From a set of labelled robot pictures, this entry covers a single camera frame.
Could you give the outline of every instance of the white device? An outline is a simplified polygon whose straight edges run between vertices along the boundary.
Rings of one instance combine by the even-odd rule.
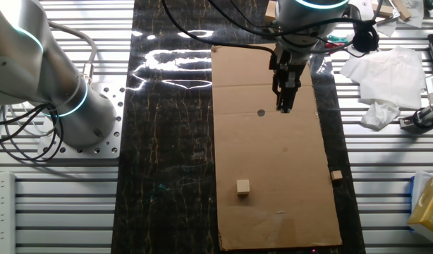
[[[413,116],[399,119],[401,128],[407,129],[413,126],[417,126],[422,130],[433,128],[433,75],[425,78],[425,82],[429,100],[428,107],[417,110]]]
[[[16,178],[0,173],[0,254],[16,253]]]

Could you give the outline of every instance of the metal bracket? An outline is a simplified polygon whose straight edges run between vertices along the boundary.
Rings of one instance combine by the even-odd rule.
[[[126,94],[125,85],[95,83],[92,87],[95,91],[108,97],[116,110],[115,125],[112,131],[105,139],[103,139],[103,141],[91,147],[77,149],[63,143],[54,159],[115,159],[119,157],[121,149],[124,97]],[[43,131],[48,131],[52,129],[52,127],[52,122],[48,117],[46,117],[44,119]],[[43,153],[43,149],[49,146],[51,140],[51,135],[39,139],[39,155]],[[55,144],[51,151],[49,151],[44,157],[47,158],[51,156],[58,147],[57,144]]]

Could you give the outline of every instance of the wooden block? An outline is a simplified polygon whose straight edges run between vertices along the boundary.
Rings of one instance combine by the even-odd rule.
[[[267,11],[265,12],[265,25],[269,25],[272,21],[276,20],[276,1],[269,1]]]
[[[340,170],[331,172],[332,181],[341,180],[342,178],[342,172]]]
[[[373,11],[377,11],[378,4],[372,4]],[[388,18],[394,14],[394,8],[391,6],[381,6],[381,10],[379,10],[379,17]]]
[[[250,180],[237,180],[237,195],[250,194]]]
[[[402,20],[408,20],[412,15],[409,12],[408,8],[406,8],[405,4],[401,0],[391,0],[394,3],[394,6],[400,11],[400,18]]]

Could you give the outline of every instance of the yellow box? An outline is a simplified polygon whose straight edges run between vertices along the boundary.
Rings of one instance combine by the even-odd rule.
[[[433,178],[428,181],[415,205],[408,226],[433,242]]]

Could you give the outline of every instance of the screw hole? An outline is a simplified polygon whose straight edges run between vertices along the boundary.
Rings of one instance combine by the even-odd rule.
[[[257,112],[258,116],[264,116],[265,115],[265,110],[263,109],[259,109],[259,111]]]

